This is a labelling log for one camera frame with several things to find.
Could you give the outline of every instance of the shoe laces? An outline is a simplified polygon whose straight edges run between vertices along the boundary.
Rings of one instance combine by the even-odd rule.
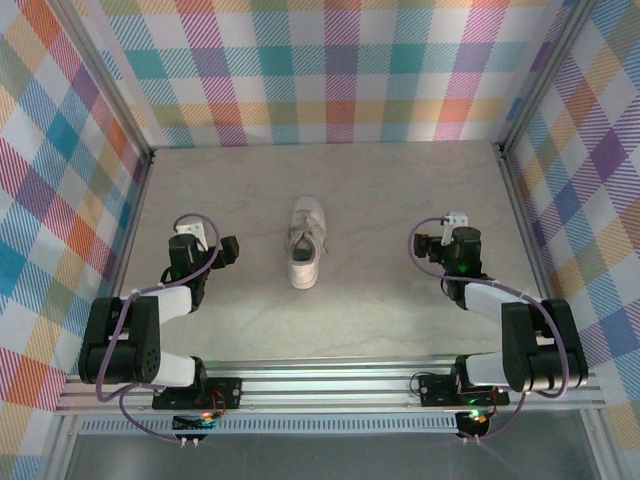
[[[306,238],[319,246],[324,253],[329,253],[327,251],[327,233],[320,223],[311,216],[311,212],[309,210],[300,210],[297,215],[301,223],[292,226],[287,232],[284,239],[284,249],[289,251],[292,245]]]

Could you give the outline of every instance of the checkered wallpaper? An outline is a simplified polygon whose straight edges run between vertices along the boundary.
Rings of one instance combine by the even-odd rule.
[[[515,153],[553,287],[640,478],[640,2],[599,2]]]
[[[558,5],[75,4],[150,143],[170,147],[488,138],[515,72],[530,68],[529,42],[546,34],[542,14]]]
[[[504,143],[504,141],[506,140],[507,135],[513,127],[513,122],[518,118],[522,111],[524,100],[527,98],[529,93],[531,93],[533,86],[536,84],[536,80],[538,78],[538,75],[540,74],[540,70],[544,67],[547,60],[549,59],[549,56],[553,52],[553,48],[556,44],[556,41],[558,40],[558,37],[560,36],[560,33],[562,32],[562,28],[567,20],[567,17],[569,16],[569,13],[571,13],[571,10],[578,1],[579,0],[563,0],[562,6],[556,14],[551,28],[549,28],[549,30],[547,31],[540,50],[538,50],[535,60],[531,64],[524,82],[522,82],[522,85],[520,86],[518,96],[511,104],[511,108],[509,109],[509,113],[507,114],[507,119],[502,125],[502,129],[498,134],[498,138],[492,138],[490,139],[491,141]]]
[[[141,163],[44,0],[0,14],[0,479],[31,479]]]

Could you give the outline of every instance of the purple cable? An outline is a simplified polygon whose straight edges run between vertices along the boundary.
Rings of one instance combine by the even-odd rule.
[[[551,333],[553,334],[556,344],[558,345],[558,350],[560,352],[560,364],[562,365],[562,382],[560,384],[560,389],[555,393],[548,393],[548,392],[536,392],[536,393],[538,393],[539,395],[542,395],[543,397],[553,398],[553,399],[557,399],[564,396],[564,394],[567,392],[569,388],[569,359],[567,357],[567,353],[564,348],[564,342],[562,341],[562,337],[560,336],[560,332],[558,331],[558,327],[556,327],[556,324],[554,323],[553,319],[551,318],[549,313],[544,309],[544,307],[540,304],[540,302],[538,302],[535,298],[529,295],[525,295],[522,292],[519,292],[511,287],[507,287],[506,285],[502,285],[494,281],[479,280],[477,278],[470,278],[470,277],[451,277],[449,275],[441,275],[439,273],[430,272],[420,264],[418,257],[416,257],[415,253],[413,252],[413,236],[418,231],[418,229],[425,223],[443,221],[443,220],[445,220],[445,217],[427,218],[425,220],[422,220],[413,228],[413,230],[411,230],[411,233],[409,234],[409,239],[407,241],[407,250],[409,252],[409,258],[411,258],[411,261],[413,262],[413,264],[416,267],[418,267],[419,270],[421,270],[422,272],[426,273],[431,277],[439,278],[441,280],[462,281],[462,282],[477,283],[480,285],[487,285],[490,287],[494,287],[504,292],[510,293],[511,295],[515,295],[519,298],[522,298],[527,303],[530,303],[531,305],[536,307],[538,310],[540,310],[540,312],[544,316],[545,321],[549,325],[549,328],[551,329]],[[522,410],[526,397],[527,397],[527,394],[523,392],[516,409],[513,411],[509,419],[500,428],[498,428],[497,430],[491,433],[488,433],[487,435],[482,437],[482,439],[490,440],[491,438],[494,438],[496,435],[498,435],[499,433],[502,433],[509,426],[511,426],[515,418],[518,416],[518,414]]]
[[[116,390],[115,392],[112,392],[108,395],[105,395],[104,392],[102,391],[102,386],[104,384],[104,377],[107,373],[107,367],[109,366],[109,362],[111,361],[111,357],[113,356],[113,352],[116,348],[116,345],[118,343],[118,338],[120,337],[120,334],[122,333],[122,328],[124,326],[124,322],[125,319],[127,317],[127,312],[129,311],[129,307],[131,306],[131,303],[138,298],[141,295],[147,294],[147,293],[152,293],[152,292],[156,292],[159,290],[163,290],[165,288],[170,288],[170,287],[177,287],[180,285],[184,285],[187,282],[190,282],[191,280],[193,280],[194,278],[198,277],[199,275],[201,275],[202,273],[206,272],[207,270],[209,270],[209,268],[211,268],[211,265],[213,265],[213,262],[215,261],[216,257],[218,256],[218,253],[220,252],[220,250],[222,249],[222,245],[220,244],[220,231],[218,230],[218,227],[216,226],[216,224],[214,223],[213,220],[211,220],[209,217],[202,215],[200,213],[186,213],[184,215],[179,216],[175,222],[173,222],[173,230],[177,231],[177,226],[178,223],[181,220],[184,220],[187,217],[198,217],[202,220],[204,220],[205,222],[207,222],[211,228],[213,229],[215,236],[216,236],[216,246],[213,250],[213,255],[211,255],[211,258],[207,261],[207,263],[205,263],[205,265],[200,268],[198,271],[192,273],[191,275],[188,275],[184,278],[181,278],[180,280],[176,280],[175,282],[171,282],[168,283],[166,285],[158,285],[155,287],[150,287],[150,288],[145,288],[142,289],[138,292],[134,292],[131,295],[129,295],[129,297],[127,297],[127,299],[125,300],[124,304],[122,305],[122,310],[120,311],[120,316],[118,317],[118,322],[116,324],[116,327],[113,331],[113,336],[111,338],[111,341],[109,342],[109,345],[107,347],[107,351],[105,352],[104,358],[102,360],[102,363],[100,364],[100,370],[98,371],[98,378],[96,379],[96,397],[98,398],[98,400],[100,402],[109,402],[111,400],[113,400],[114,398],[116,398],[117,396],[120,396],[120,410],[122,411],[123,415],[127,418],[127,420],[129,420],[131,423],[133,423],[136,427],[138,427],[140,430],[153,435],[155,437],[158,437],[162,440],[167,440],[167,441],[174,441],[176,443],[180,443],[178,440],[174,439],[173,437],[168,437],[166,435],[162,435],[160,433],[157,432],[153,432],[152,430],[149,430],[148,428],[144,427],[143,425],[141,425],[140,423],[136,422],[125,410],[124,408],[124,396],[129,393],[129,391],[131,391],[134,388],[146,388],[146,389],[151,389],[151,390],[156,390],[159,391],[161,389],[164,388],[164,386],[162,385],[154,385],[154,384],[139,384],[139,383],[132,383],[129,385],[125,385],[121,388],[119,388],[118,390]]]
[[[135,427],[142,430],[144,433],[148,433],[152,437],[159,438],[160,440],[164,440],[165,442],[177,443],[178,445],[181,445],[182,442],[178,440],[176,437],[154,432],[153,430],[150,430],[144,425],[142,425],[131,415],[129,415],[129,412],[127,412],[127,410],[124,408],[124,397],[130,390],[133,390],[134,388],[138,388],[138,387],[140,387],[140,384],[138,383],[132,383],[130,385],[127,385],[126,387],[123,387],[126,390],[124,391],[124,393],[122,393],[122,395],[120,395],[120,398],[118,399],[118,405],[120,406],[120,411],[122,412],[122,414],[125,416],[127,420],[129,420],[129,422],[131,422]]]

